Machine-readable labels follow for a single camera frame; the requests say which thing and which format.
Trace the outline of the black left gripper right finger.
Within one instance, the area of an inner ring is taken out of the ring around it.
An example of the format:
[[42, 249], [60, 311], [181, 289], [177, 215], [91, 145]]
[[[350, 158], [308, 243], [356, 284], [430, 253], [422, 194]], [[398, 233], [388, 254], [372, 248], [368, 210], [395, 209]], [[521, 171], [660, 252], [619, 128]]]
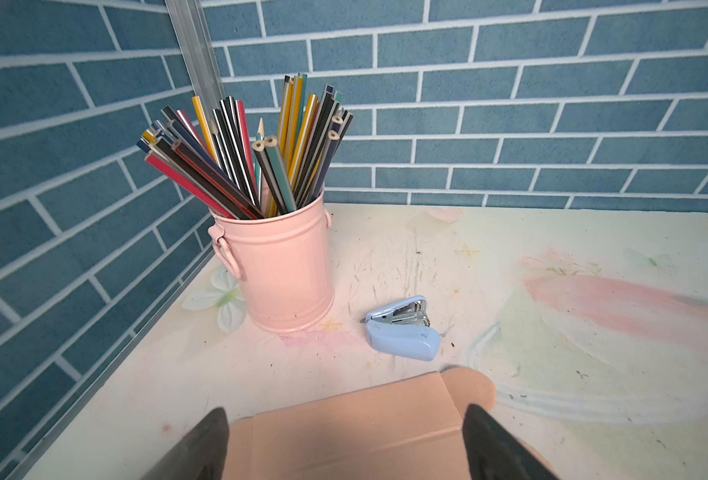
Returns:
[[472, 479], [557, 479], [542, 461], [479, 405], [468, 406], [462, 435]]

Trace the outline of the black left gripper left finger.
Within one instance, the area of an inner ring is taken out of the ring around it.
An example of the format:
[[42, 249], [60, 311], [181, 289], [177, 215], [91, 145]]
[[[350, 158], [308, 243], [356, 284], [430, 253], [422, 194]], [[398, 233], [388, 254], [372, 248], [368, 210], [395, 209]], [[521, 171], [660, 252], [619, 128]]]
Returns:
[[221, 479], [230, 429], [226, 411], [210, 411], [143, 477], [156, 479]]

